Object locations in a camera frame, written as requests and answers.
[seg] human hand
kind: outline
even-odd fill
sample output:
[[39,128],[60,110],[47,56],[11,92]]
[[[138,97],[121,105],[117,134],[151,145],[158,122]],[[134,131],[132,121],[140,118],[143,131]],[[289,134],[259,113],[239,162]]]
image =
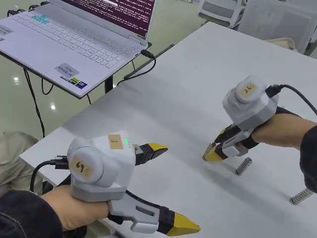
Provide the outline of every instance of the human hand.
[[73,230],[108,216],[106,202],[83,202],[70,194],[64,185],[41,196],[56,212],[63,230]]
[[251,137],[257,143],[299,149],[305,133],[316,125],[295,115],[276,114],[255,129]]

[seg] coiled spring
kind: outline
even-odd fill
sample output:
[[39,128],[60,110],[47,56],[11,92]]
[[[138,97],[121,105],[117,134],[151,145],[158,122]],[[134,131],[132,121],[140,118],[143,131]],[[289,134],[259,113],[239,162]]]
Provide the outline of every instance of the coiled spring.
[[294,197],[291,197],[290,202],[293,205],[297,205],[304,201],[305,199],[309,198],[312,196],[314,192],[310,191],[308,188],[305,188],[303,191],[297,193]]
[[207,150],[204,152],[203,159],[206,160],[206,156],[209,154],[210,150],[216,146],[216,143],[211,142],[207,147]]
[[251,158],[248,157],[236,169],[235,174],[237,176],[241,176],[244,173],[244,171],[250,166],[250,164],[252,164],[252,160],[251,160]]

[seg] black sleeve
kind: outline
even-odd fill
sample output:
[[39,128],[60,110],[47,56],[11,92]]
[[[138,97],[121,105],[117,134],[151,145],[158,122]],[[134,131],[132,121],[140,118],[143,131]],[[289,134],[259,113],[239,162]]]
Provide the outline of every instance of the black sleeve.
[[62,238],[51,206],[29,191],[10,190],[0,197],[1,238]]
[[317,193],[317,126],[304,135],[301,144],[300,167],[306,187]]

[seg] yellow fingertip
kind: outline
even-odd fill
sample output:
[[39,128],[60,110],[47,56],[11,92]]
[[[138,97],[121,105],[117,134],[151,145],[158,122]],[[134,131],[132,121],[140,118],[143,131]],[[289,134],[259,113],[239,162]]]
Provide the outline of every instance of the yellow fingertip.
[[174,226],[166,234],[169,237],[182,236],[197,233],[200,231],[200,227],[189,220],[187,217],[175,213]]
[[207,155],[205,155],[205,160],[209,162],[221,162],[223,159],[215,152],[216,146],[213,147]]
[[148,143],[148,145],[154,150],[168,149],[166,145],[161,145],[157,143]]

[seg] cable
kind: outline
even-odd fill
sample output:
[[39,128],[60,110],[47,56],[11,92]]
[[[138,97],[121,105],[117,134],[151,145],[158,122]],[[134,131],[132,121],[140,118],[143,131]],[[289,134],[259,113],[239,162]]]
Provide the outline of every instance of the cable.
[[281,85],[279,85],[279,87],[281,89],[282,88],[288,88],[288,89],[292,90],[293,92],[295,92],[298,96],[300,96],[303,99],[303,101],[313,110],[313,112],[317,116],[316,108],[311,104],[311,102],[300,91],[298,91],[296,88],[294,88],[294,87],[292,87],[290,85],[287,85],[287,84],[281,84]]
[[37,165],[35,167],[35,169],[33,170],[32,176],[31,176],[31,181],[30,181],[30,191],[31,192],[34,192],[34,183],[35,183],[36,174],[38,173],[40,168],[45,166],[45,165],[55,165],[56,170],[68,170],[69,169],[68,159],[67,159],[67,156],[65,156],[65,155],[56,156],[56,158],[53,160],[47,160],[47,161],[40,163],[39,165]]
[[300,96],[301,99],[303,99],[303,101],[313,110],[313,112],[317,116],[317,110],[311,104],[311,102],[300,91],[298,91],[296,88],[294,88],[294,87],[292,87],[292,86],[290,86],[288,84],[280,84],[280,85],[274,84],[274,85],[271,85],[265,90],[265,92],[266,92],[266,94],[268,95],[269,98],[272,98],[275,95],[279,94],[283,88],[288,88],[288,89],[292,90],[293,92],[295,92],[298,96]]
[[13,15],[16,15],[16,14],[18,14],[17,11],[15,11],[15,10],[9,10],[9,11],[7,12],[6,16],[7,16],[7,17],[10,17],[10,15],[13,16]]
[[42,163],[40,163],[39,165],[37,165],[35,167],[35,169],[33,170],[32,176],[31,176],[31,181],[30,181],[30,191],[34,192],[34,183],[35,183],[35,177],[36,174],[38,173],[39,169],[45,165],[51,165],[52,161],[48,160],[48,161],[44,161]]
[[37,5],[37,4],[31,5],[31,6],[29,6],[29,10],[35,9],[35,8],[37,8],[37,7],[39,7],[39,6],[40,6],[40,5]]
[[52,84],[52,86],[51,86],[51,88],[49,89],[49,91],[46,93],[46,92],[44,92],[44,79],[42,78],[41,79],[41,87],[42,87],[42,93],[44,94],[44,95],[48,95],[48,94],[50,94],[50,92],[53,90],[53,88],[54,88],[54,84]]
[[134,62],[132,61],[132,65],[133,65],[133,70],[135,70],[135,65],[134,65]]
[[127,81],[127,80],[130,80],[130,79],[139,77],[139,76],[144,75],[144,74],[147,74],[147,73],[150,72],[152,69],[154,69],[154,67],[155,67],[156,64],[157,64],[157,59],[155,58],[155,56],[154,56],[151,52],[148,52],[147,50],[142,50],[142,51],[141,51],[141,54],[142,54],[143,56],[145,56],[145,57],[148,57],[148,58],[150,58],[150,59],[153,59],[153,60],[154,60],[153,66],[152,66],[149,70],[147,70],[147,71],[145,71],[145,72],[143,72],[143,73],[139,73],[139,74],[137,74],[137,75],[134,75],[134,76],[131,76],[131,77],[129,77],[129,78],[125,78],[125,79],[121,80],[120,82],[118,82],[117,86],[119,86],[119,84],[122,83],[122,82],[124,82],[124,81]]
[[41,123],[42,136],[44,138],[45,137],[45,127],[44,127],[44,123],[42,121],[42,117],[41,117],[41,114],[40,114],[40,110],[39,110],[38,104],[36,102],[35,93],[33,91],[33,87],[32,87],[31,80],[30,80],[30,75],[29,75],[29,72],[26,69],[23,68],[23,71],[24,71],[24,75],[25,75],[25,78],[26,78],[26,82],[27,82],[27,84],[29,86],[29,89],[30,89],[30,92],[31,92],[31,95],[32,95],[32,98],[33,98],[33,102],[35,104],[36,114],[38,115],[38,118],[39,118],[40,123]]
[[87,94],[87,98],[88,98],[89,105],[91,105],[91,100],[90,100],[89,94]]

